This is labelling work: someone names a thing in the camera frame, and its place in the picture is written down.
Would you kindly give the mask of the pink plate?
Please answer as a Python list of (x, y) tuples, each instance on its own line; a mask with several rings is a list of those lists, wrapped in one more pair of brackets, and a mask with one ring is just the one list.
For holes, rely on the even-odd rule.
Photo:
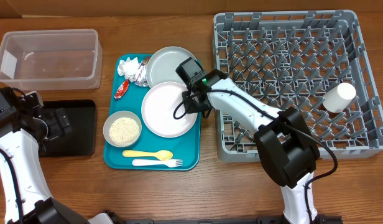
[(173, 118), (173, 112), (182, 102), (185, 85), (164, 82), (152, 87), (145, 95), (141, 113), (145, 125), (154, 134), (164, 138), (179, 137), (188, 132), (197, 119), (197, 113), (186, 114), (180, 119)]

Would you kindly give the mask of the grey plate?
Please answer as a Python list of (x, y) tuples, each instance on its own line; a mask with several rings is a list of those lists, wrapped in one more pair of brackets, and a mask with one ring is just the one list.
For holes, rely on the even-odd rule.
[(191, 52), (177, 46), (164, 47), (156, 51), (146, 66), (149, 87), (152, 88), (163, 82), (176, 82), (184, 85), (175, 70), (188, 58), (196, 60)]

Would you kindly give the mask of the grey bowl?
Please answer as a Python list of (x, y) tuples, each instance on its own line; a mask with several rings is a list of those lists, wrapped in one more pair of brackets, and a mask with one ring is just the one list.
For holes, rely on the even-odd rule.
[(138, 123), (138, 125), (139, 125), (139, 127), (141, 129), (139, 137), (141, 136), (142, 123), (141, 123), (139, 117), (136, 114), (134, 114), (133, 112), (130, 112), (130, 111), (118, 111), (118, 112), (115, 112), (115, 113), (113, 113), (112, 115), (110, 115), (108, 117), (108, 119), (105, 121), (104, 126), (103, 126), (103, 135), (104, 135), (104, 138), (105, 138), (106, 142), (108, 142), (110, 145), (112, 145), (114, 147), (120, 147), (120, 146), (115, 145), (115, 143), (113, 143), (112, 140), (110, 139), (110, 137), (109, 137), (109, 129), (110, 129), (110, 126), (112, 125), (112, 123), (115, 120), (117, 120), (118, 118), (123, 118), (123, 117), (134, 119)]

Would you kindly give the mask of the yellow plastic spoon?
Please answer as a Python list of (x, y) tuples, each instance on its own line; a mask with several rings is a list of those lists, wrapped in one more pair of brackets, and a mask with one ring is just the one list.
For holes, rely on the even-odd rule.
[(124, 157), (155, 157), (160, 161), (167, 161), (173, 157), (173, 153), (167, 150), (160, 150), (157, 152), (124, 150), (122, 155)]

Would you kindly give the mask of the white plastic fork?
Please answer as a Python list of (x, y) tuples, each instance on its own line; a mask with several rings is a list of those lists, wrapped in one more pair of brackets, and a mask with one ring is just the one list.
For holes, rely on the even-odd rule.
[(167, 161), (151, 160), (151, 159), (134, 159), (132, 161), (133, 166), (167, 166), (169, 168), (180, 167), (183, 165), (181, 159), (170, 159)]

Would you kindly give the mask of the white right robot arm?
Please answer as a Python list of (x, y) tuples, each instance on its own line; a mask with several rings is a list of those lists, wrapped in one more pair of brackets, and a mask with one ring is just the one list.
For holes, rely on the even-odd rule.
[(314, 208), (312, 183), (338, 167), (314, 174), (321, 143), (310, 134), (298, 110), (260, 102), (219, 70), (177, 68), (176, 73), (187, 86), (180, 103), (186, 113), (224, 111), (253, 132), (261, 165), (280, 186), (284, 200), (282, 215), (261, 217), (258, 223), (342, 223), (341, 217), (320, 215)]

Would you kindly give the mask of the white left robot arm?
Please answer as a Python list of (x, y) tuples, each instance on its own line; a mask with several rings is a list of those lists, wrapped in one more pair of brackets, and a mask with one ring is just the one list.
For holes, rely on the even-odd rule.
[(48, 117), (36, 91), (0, 88), (0, 176), (6, 223), (114, 223), (109, 212), (87, 219), (55, 200), (40, 166), (39, 149), (51, 136), (67, 134), (63, 109)]

